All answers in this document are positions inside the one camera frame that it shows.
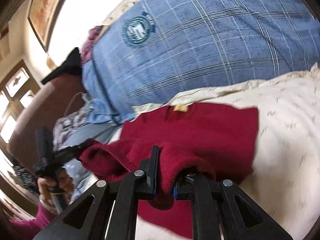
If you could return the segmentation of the magenta left sleeve forearm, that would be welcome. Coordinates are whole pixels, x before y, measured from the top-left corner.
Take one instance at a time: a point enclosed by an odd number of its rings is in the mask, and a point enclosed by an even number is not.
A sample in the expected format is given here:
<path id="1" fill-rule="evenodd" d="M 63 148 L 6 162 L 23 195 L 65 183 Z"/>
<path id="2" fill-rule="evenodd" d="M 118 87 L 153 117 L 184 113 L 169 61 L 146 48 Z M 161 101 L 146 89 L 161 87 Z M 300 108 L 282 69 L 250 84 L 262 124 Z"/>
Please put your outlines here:
<path id="1" fill-rule="evenodd" d="M 56 208 L 41 202 L 37 215 L 30 220 L 9 220 L 18 239 L 33 239 L 57 217 Z"/>

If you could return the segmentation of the person's left hand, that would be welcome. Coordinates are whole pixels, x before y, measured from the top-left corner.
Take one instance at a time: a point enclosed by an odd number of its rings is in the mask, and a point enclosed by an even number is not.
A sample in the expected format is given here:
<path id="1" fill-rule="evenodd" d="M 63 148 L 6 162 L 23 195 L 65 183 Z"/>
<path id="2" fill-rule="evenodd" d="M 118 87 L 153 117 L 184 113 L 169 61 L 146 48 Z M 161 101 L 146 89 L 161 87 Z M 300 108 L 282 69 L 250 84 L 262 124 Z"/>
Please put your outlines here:
<path id="1" fill-rule="evenodd" d="M 50 187 L 59 186 L 59 188 L 64 191 L 68 198 L 74 191 L 73 178 L 68 175 L 65 168 L 62 168 L 57 180 L 49 177 L 38 178 L 37 184 L 40 192 L 40 200 L 43 202 L 43 204 L 46 204 L 52 208 L 54 208 L 54 203 L 49 193 Z"/>

